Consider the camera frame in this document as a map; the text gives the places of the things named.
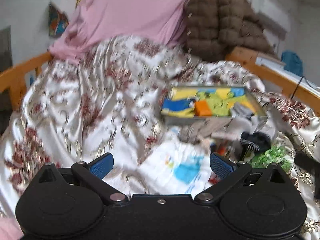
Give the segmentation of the blue bag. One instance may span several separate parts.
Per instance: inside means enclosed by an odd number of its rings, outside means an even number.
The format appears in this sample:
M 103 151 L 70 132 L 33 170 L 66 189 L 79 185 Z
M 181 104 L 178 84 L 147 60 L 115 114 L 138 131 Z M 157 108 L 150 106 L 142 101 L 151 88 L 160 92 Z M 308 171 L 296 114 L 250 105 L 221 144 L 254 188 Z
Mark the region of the blue bag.
M 303 76 L 303 62 L 295 52 L 291 50 L 283 51 L 281 61 L 285 64 L 285 70 L 297 76 Z

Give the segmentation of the black striped sock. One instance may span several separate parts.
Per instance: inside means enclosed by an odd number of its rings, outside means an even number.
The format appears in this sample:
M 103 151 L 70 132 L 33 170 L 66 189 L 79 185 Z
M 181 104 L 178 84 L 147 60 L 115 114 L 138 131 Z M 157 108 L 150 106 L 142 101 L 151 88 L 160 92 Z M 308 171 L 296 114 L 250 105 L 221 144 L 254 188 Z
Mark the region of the black striped sock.
M 271 138 L 262 132 L 255 132 L 253 134 L 243 132 L 241 135 L 240 144 L 242 146 L 240 160 L 244 160 L 247 152 L 261 154 L 270 150 Z

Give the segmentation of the white grey cloth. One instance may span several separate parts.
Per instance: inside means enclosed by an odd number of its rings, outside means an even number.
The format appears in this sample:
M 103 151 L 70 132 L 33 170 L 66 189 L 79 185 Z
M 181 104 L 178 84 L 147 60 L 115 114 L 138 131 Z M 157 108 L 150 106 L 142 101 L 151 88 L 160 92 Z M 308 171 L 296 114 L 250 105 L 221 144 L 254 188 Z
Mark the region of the white grey cloth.
M 227 127 L 227 131 L 235 134 L 238 139 L 244 132 L 249 134 L 261 132 L 271 140 L 276 138 L 277 129 L 270 117 L 256 115 L 248 107 L 238 102 L 230 109 L 230 113 L 232 120 Z

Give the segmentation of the floral satin bedspread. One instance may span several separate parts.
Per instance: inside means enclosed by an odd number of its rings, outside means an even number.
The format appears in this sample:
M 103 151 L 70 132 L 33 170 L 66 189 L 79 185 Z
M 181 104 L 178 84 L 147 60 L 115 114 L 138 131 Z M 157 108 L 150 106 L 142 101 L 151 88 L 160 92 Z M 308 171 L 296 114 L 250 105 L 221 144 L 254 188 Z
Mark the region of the floral satin bedspread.
M 160 107 L 174 86 L 242 86 L 293 158 L 253 168 L 227 126 L 192 144 L 178 138 Z M 190 194 L 151 194 L 137 169 L 165 141 L 199 145 L 236 164 Z M 267 92 L 260 76 L 231 61 L 206 63 L 145 38 L 118 36 L 77 65 L 53 60 L 35 80 L 1 136 L 1 239 L 319 239 L 315 179 L 296 152 L 319 162 L 319 117 Z M 88 164 L 105 153 L 100 180 Z

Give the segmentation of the bag of green pieces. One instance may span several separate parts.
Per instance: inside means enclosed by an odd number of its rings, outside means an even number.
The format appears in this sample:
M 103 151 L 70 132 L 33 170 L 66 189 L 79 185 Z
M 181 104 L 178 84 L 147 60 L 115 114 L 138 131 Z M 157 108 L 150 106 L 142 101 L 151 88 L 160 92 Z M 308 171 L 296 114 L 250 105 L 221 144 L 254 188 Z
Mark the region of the bag of green pieces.
M 267 168 L 269 164 L 276 163 L 279 164 L 287 174 L 289 174 L 293 168 L 293 158 L 287 154 L 283 146 L 272 146 L 266 152 L 255 155 L 248 163 L 251 164 L 253 168 Z

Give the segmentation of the colourful wall poster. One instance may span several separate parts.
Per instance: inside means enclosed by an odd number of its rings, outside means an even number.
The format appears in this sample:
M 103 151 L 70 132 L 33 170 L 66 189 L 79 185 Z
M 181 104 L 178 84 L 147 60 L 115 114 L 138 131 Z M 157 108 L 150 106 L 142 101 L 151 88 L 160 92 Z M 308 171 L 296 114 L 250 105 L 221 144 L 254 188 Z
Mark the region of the colourful wall poster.
M 60 37 L 69 24 L 67 15 L 50 2 L 48 11 L 48 35 L 52 38 Z

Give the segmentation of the white air conditioner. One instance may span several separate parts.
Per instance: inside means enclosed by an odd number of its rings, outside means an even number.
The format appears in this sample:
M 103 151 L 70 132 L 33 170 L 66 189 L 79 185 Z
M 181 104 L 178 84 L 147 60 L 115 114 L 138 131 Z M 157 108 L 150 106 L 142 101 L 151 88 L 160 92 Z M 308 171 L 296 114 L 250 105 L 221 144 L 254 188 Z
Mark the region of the white air conditioner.
M 287 31 L 285 28 L 283 28 L 283 26 L 262 12 L 258 12 L 257 16 L 259 17 L 259 21 L 264 28 L 269 29 L 273 33 L 277 34 L 281 40 L 285 40 Z

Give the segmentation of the pink sheet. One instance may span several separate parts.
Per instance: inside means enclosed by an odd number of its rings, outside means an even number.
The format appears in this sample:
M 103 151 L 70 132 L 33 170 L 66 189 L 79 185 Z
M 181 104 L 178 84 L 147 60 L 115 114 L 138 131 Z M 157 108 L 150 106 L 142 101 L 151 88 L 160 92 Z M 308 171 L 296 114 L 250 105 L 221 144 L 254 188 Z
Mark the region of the pink sheet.
M 185 1 L 81 0 L 49 51 L 58 59 L 78 64 L 92 46 L 118 35 L 136 35 L 174 46 L 185 30 Z

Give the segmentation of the beige grey cloth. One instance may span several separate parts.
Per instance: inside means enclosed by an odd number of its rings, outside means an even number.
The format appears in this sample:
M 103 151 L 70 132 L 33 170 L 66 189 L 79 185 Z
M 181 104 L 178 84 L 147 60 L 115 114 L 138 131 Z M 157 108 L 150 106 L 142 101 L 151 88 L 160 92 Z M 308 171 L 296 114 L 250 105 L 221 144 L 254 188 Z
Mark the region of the beige grey cloth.
M 195 144 L 201 139 L 209 137 L 213 132 L 219 131 L 231 122 L 232 118 L 206 118 L 189 126 L 183 126 L 178 138 L 182 142 Z

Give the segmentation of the orange ribbed sponge cloth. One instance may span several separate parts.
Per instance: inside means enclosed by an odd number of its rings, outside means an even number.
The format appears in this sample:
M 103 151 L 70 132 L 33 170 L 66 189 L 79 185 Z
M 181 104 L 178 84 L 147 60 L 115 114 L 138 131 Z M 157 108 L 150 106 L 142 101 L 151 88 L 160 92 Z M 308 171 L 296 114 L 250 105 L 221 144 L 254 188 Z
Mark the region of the orange ribbed sponge cloth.
M 196 101 L 194 103 L 194 112 L 196 116 L 212 116 L 212 111 L 207 101 Z

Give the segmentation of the brown quilted jacket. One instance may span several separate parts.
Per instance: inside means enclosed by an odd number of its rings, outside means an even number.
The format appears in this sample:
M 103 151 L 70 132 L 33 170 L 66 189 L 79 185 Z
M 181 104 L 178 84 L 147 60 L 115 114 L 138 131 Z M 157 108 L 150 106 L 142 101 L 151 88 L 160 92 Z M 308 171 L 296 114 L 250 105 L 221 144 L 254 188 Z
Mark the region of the brown quilted jacket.
M 235 47 L 273 54 L 247 0 L 187 0 L 184 14 L 185 51 L 203 61 L 223 60 Z

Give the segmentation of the white blue printed cloth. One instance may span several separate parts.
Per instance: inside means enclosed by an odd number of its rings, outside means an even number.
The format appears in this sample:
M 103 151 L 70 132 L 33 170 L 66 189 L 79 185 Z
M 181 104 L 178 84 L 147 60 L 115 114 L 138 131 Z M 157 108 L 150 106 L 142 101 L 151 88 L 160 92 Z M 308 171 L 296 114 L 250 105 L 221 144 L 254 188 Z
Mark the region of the white blue printed cloth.
M 202 192 L 212 174 L 209 154 L 199 145 L 165 141 L 137 169 L 151 194 Z

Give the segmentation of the grey tray with colourful drawing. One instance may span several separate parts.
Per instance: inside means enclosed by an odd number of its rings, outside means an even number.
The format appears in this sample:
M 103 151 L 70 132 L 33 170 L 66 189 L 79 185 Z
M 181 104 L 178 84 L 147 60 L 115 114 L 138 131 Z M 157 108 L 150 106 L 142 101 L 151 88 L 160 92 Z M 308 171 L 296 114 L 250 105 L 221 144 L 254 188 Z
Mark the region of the grey tray with colourful drawing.
M 196 116 L 194 103 L 207 101 L 212 116 Z M 238 102 L 254 114 L 267 116 L 259 102 L 242 86 L 174 86 L 165 95 L 160 114 L 167 125 L 191 125 L 206 118 L 232 118 L 230 109 Z

